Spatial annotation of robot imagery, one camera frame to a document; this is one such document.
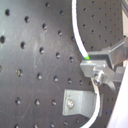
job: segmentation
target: black perforated panel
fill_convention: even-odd
[[[88,51],[123,38],[120,0],[78,0],[78,26]],[[79,64],[71,0],[0,0],[0,128],[79,128],[87,118],[62,116],[65,89],[93,91]],[[105,128],[116,96],[107,87]]]

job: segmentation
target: mounting hole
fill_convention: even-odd
[[[15,100],[16,105],[20,105],[21,104],[21,99],[19,97],[16,98]]]
[[[67,126],[67,125],[68,125],[68,122],[67,122],[67,120],[66,120],[66,121],[64,121],[64,125],[65,125],[65,126]]]
[[[75,38],[74,38],[74,36],[72,36],[72,37],[71,37],[71,40],[72,40],[72,42],[74,42],[74,41],[75,41]]]
[[[41,74],[41,73],[38,73],[38,74],[37,74],[37,79],[38,79],[38,80],[41,80],[41,79],[42,79],[42,74]]]
[[[60,53],[57,52],[57,53],[56,53],[56,59],[59,59],[59,58],[60,58]]]
[[[53,123],[51,123],[50,124],[50,128],[54,128],[55,126],[54,126],[54,124]]]
[[[25,21],[25,23],[29,23],[29,22],[30,22],[29,17],[28,17],[28,16],[26,16],[26,17],[24,18],[24,21]]]
[[[76,123],[77,123],[77,124],[79,124],[79,123],[80,123],[80,121],[79,121],[78,119],[76,119]]]
[[[99,24],[101,25],[101,21],[99,21]]]
[[[52,106],[56,106],[56,101],[52,100]]]
[[[45,4],[45,6],[46,6],[47,8],[49,8],[49,7],[50,7],[50,4],[47,2],[47,3]]]
[[[44,54],[44,48],[41,47],[40,50],[39,50],[40,54]]]
[[[92,34],[94,34],[94,30],[92,30]]]
[[[94,51],[94,47],[93,46],[91,46],[91,51]]]
[[[23,75],[23,71],[21,69],[17,70],[17,76],[21,77]]]
[[[86,9],[86,8],[84,8],[84,12],[85,12],[85,13],[87,12],[87,9]]]
[[[105,29],[107,30],[107,26],[105,26]]]
[[[37,124],[34,124],[33,128],[39,128]]]
[[[72,80],[71,78],[68,79],[68,84],[71,84],[72,83]]]
[[[73,62],[73,57],[72,57],[72,56],[69,58],[69,61],[70,61],[71,63]]]
[[[105,17],[107,17],[107,13],[105,13]]]
[[[80,80],[80,81],[79,81],[79,84],[80,84],[80,85],[83,85],[83,81],[82,81],[82,80]]]
[[[35,105],[39,106],[40,105],[40,101],[38,99],[35,100]]]
[[[58,79],[57,76],[55,76],[55,77],[53,78],[53,80],[54,80],[55,83],[57,83],[57,82],[59,81],[59,79]]]
[[[58,35],[62,36],[62,31],[61,30],[58,31]]]
[[[112,43],[110,43],[110,47],[112,47]]]
[[[25,42],[21,42],[20,46],[21,46],[22,49],[25,49],[26,48],[26,43]]]
[[[94,19],[94,18],[95,18],[95,16],[94,16],[94,15],[92,15],[92,18]]]
[[[43,28],[44,30],[47,30],[47,25],[44,23],[44,24],[42,25],[42,28]]]
[[[1,71],[2,71],[2,66],[0,65],[0,73],[1,73]]]
[[[101,35],[99,35],[99,39],[101,39]]]
[[[107,40],[105,40],[105,43],[107,43]]]
[[[95,4],[95,1],[92,1],[92,4],[94,5]]]
[[[83,24],[83,29],[86,29],[86,25],[85,24]]]
[[[9,16],[9,15],[10,15],[10,10],[9,10],[9,9],[6,9],[6,10],[5,10],[5,15],[6,15],[6,16]]]
[[[14,126],[14,128],[19,128],[19,125],[18,125],[18,124],[16,124],[16,125]]]
[[[5,43],[5,39],[6,39],[5,36],[1,36],[1,37],[0,37],[0,42],[1,42],[2,44]]]
[[[60,15],[63,16],[64,15],[64,11],[60,10]]]

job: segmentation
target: screw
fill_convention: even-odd
[[[40,54],[44,54],[44,48],[43,47],[41,47],[39,51],[40,51]]]
[[[103,72],[100,71],[98,74],[95,75],[94,84],[100,87],[102,82],[103,82]]]
[[[36,104],[36,106],[39,106],[40,105],[40,101],[38,99],[36,99],[35,104]]]
[[[21,42],[20,46],[21,46],[22,49],[25,49],[26,48],[26,43],[25,42]]]
[[[65,125],[65,126],[67,126],[67,125],[68,125],[68,122],[67,122],[67,120],[66,120],[66,121],[64,121],[64,125]]]
[[[55,77],[54,77],[54,82],[57,83],[58,81],[59,81],[58,77],[55,76]]]
[[[51,123],[51,124],[50,124],[50,127],[51,127],[51,128],[54,128],[55,126],[54,126],[54,124],[53,124],[53,123]]]
[[[21,99],[20,99],[20,98],[16,98],[15,103],[16,103],[17,105],[20,105],[20,104],[21,104]]]
[[[56,101],[55,100],[52,101],[52,106],[56,106]]]
[[[21,77],[23,75],[23,71],[21,69],[17,70],[17,75],[18,77]]]
[[[68,102],[67,102],[67,107],[68,107],[69,109],[72,109],[72,108],[74,107],[74,102],[69,99]]]
[[[33,128],[38,128],[38,125],[37,125],[37,124],[35,124],[35,125],[33,126]]]
[[[38,73],[38,74],[37,74],[37,79],[38,79],[38,80],[41,80],[41,79],[42,79],[42,74],[41,74],[41,73]]]
[[[15,125],[15,128],[19,128],[19,125],[18,125],[18,124],[16,124],[16,125]]]
[[[29,19],[28,16],[26,16],[26,17],[24,18],[24,20],[25,20],[26,23],[29,23],[29,22],[30,22],[30,19]]]
[[[46,25],[46,24],[43,24],[43,25],[42,25],[42,28],[43,28],[44,30],[47,30],[47,25]]]

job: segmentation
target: white cable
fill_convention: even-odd
[[[80,37],[79,30],[78,30],[76,6],[77,6],[77,0],[72,0],[72,25],[73,25],[74,37],[75,37],[77,46],[78,46],[79,51],[81,52],[82,56],[85,59],[90,59],[86,49],[84,48],[83,42],[82,42],[81,37]]]
[[[84,48],[83,42],[82,42],[80,34],[79,34],[79,30],[78,30],[78,26],[77,26],[77,9],[76,9],[76,6],[77,6],[77,0],[72,0],[72,25],[73,25],[74,36],[75,36],[77,46],[78,46],[79,51],[81,52],[82,56],[85,59],[90,59],[86,49]],[[100,110],[100,94],[99,94],[99,89],[94,84],[93,79],[91,79],[91,80],[92,80],[94,92],[96,93],[95,111],[94,111],[92,117],[90,118],[90,120],[85,125],[83,125],[81,128],[89,128],[89,127],[91,127],[91,125],[97,119],[98,114],[99,114],[99,110]]]
[[[99,89],[98,87],[94,84],[93,82],[93,78],[91,78],[92,84],[93,84],[93,88],[94,88],[94,92],[96,93],[96,106],[95,106],[95,111],[92,115],[92,117],[90,118],[90,120],[83,125],[81,128],[90,128],[91,125],[95,122],[95,120],[98,117],[99,111],[100,111],[100,94],[99,94]]]

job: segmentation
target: cable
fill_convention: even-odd
[[[98,87],[94,84],[93,82],[93,78],[91,78],[92,84],[93,84],[93,88],[94,88],[94,92],[96,93],[96,106],[95,106],[95,111],[92,115],[92,117],[90,118],[90,120],[83,125],[81,128],[90,128],[91,125],[95,122],[95,120],[98,117],[99,111],[100,111],[100,94],[99,94],[99,89]]]
[[[84,59],[89,60],[90,57],[89,57],[86,49],[84,48],[83,42],[82,42],[80,34],[79,34],[78,26],[77,26],[76,5],[77,5],[77,0],[72,0],[72,25],[73,25],[74,37],[76,39],[76,44],[77,44],[79,51],[81,52],[82,56],[84,57]]]
[[[75,39],[76,39],[76,44],[77,44],[77,46],[79,48],[79,51],[81,52],[82,56],[84,57],[84,59],[90,59],[86,49],[84,48],[83,42],[82,42],[80,34],[79,34],[79,30],[78,30],[78,26],[77,26],[77,9],[76,9],[76,5],[77,5],[77,0],[72,0],[72,25],[73,25],[74,36],[75,36]],[[92,84],[93,84],[94,92],[97,94],[96,95],[95,111],[94,111],[92,117],[90,118],[90,120],[85,125],[83,125],[81,128],[89,128],[89,127],[91,127],[91,125],[97,119],[98,114],[99,114],[99,110],[100,110],[99,89],[94,84],[93,78],[91,78],[91,81],[92,81]]]

